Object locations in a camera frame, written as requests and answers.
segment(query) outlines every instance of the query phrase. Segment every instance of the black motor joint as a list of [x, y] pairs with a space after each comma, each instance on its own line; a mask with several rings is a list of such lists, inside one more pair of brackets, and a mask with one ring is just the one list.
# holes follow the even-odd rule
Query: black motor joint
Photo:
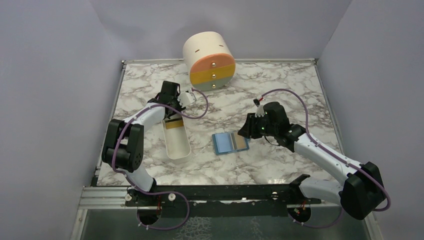
[[279, 146], [294, 152], [294, 142], [306, 132], [305, 128], [291, 124], [286, 110], [276, 101], [265, 104], [263, 110], [264, 116], [256, 117], [255, 113], [248, 113], [238, 135], [247, 139], [274, 137]]

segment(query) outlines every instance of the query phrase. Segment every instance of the small white connector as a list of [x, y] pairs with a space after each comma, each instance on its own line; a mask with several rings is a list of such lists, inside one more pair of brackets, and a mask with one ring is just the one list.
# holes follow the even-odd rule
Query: small white connector
[[180, 93], [177, 99], [183, 108], [191, 105], [197, 100], [195, 94], [191, 90]]
[[259, 105], [257, 107], [256, 113], [254, 114], [254, 116], [256, 118], [264, 117], [265, 116], [264, 105]]
[[175, 196], [175, 194], [174, 193], [170, 193], [169, 195], [168, 195], [168, 199], [171, 201], [171, 202], [173, 202], [174, 200], [175, 200], [175, 198], [176, 198], [177, 196]]

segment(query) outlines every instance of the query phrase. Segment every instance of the yellow label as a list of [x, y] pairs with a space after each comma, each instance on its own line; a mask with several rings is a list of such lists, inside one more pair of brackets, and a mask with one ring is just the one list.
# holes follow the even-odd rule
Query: yellow label
[[231, 64], [228, 66], [222, 66], [218, 68], [212, 68], [206, 71], [198, 71], [190, 73], [191, 84], [202, 84], [218, 79], [232, 77], [236, 71], [236, 65]]
[[169, 121], [165, 122], [165, 128], [166, 129], [173, 129], [173, 128], [179, 128], [184, 126], [183, 120], [177, 120], [177, 121]]

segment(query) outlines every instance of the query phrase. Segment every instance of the cylindrical container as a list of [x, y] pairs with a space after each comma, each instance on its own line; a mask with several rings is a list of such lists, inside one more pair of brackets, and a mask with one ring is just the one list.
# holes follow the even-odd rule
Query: cylindrical container
[[190, 82], [196, 89], [209, 91], [228, 83], [236, 71], [236, 61], [223, 37], [214, 31], [191, 36], [182, 48]]

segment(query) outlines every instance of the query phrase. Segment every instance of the screw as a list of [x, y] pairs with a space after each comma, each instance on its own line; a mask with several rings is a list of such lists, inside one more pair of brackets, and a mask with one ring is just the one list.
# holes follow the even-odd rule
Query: screw
[[170, 193], [169, 195], [168, 195], [168, 199], [172, 202], [172, 201], [174, 201], [175, 200], [175, 198], [176, 198], [176, 196], [175, 196], [175, 194], [174, 193]]
[[272, 199], [274, 199], [274, 200], [277, 200], [278, 199], [278, 195], [277, 195], [278, 193], [276, 192], [276, 191], [274, 191], [273, 193], [272, 193]]
[[129, 201], [131, 201], [131, 199], [133, 199], [133, 197], [127, 193], [125, 195], [125, 201], [129, 202]]

